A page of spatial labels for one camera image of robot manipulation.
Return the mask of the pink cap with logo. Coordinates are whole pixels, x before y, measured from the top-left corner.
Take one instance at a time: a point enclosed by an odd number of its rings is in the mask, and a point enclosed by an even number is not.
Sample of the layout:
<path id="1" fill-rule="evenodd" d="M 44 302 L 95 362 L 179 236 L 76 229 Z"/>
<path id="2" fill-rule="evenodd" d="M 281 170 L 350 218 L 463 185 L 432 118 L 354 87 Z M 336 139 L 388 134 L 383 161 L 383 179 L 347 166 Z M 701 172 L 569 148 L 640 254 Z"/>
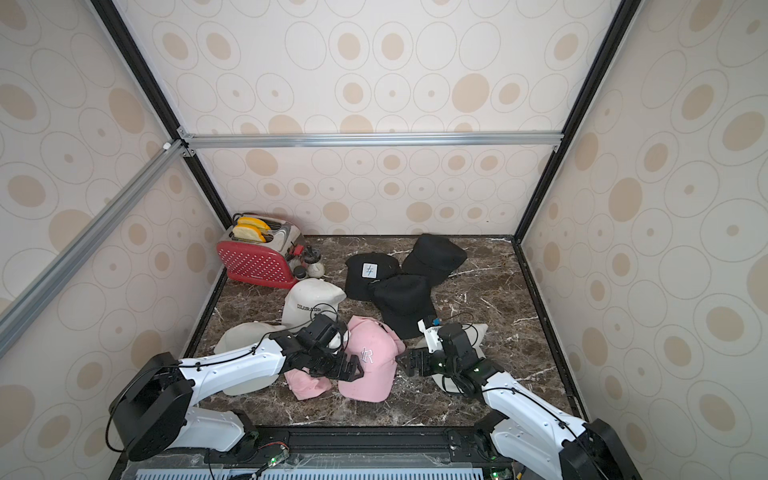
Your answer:
<path id="1" fill-rule="evenodd" d="M 345 351 L 360 360 L 363 376 L 352 382 L 338 382 L 342 396 L 370 403 L 386 400 L 397 370 L 396 357 L 405 345 L 386 324 L 369 317 L 352 316 Z"/>

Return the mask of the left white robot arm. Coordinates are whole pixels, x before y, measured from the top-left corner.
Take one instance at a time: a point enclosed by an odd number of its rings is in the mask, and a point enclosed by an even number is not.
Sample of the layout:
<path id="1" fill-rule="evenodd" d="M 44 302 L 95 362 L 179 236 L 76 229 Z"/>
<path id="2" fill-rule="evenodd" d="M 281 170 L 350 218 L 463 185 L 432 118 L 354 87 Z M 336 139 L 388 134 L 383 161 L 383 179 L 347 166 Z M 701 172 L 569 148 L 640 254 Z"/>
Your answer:
<path id="1" fill-rule="evenodd" d="M 260 450 L 259 434 L 243 413 L 199 407 L 242 383 L 298 370 L 312 377 L 355 381 L 360 359 L 344 352 L 345 324 L 318 313 L 297 332 L 279 330 L 257 342 L 207 357 L 153 356 L 109 406 L 122 451 L 132 462 L 169 449 L 218 452 L 246 460 Z"/>

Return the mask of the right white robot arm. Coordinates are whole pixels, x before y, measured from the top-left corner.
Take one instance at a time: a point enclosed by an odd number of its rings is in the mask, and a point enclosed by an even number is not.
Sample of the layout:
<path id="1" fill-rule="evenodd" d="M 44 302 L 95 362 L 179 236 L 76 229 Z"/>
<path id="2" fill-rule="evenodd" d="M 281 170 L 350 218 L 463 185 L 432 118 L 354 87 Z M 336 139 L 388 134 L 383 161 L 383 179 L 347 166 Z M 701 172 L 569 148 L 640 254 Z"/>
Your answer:
<path id="1" fill-rule="evenodd" d="M 478 428 L 481 454 L 512 459 L 542 479 L 639 479 L 616 431 L 605 421 L 569 415 L 478 354 L 469 328 L 418 322 L 426 345 L 398 357 L 408 376 L 438 375 L 449 394 L 491 409 Z"/>

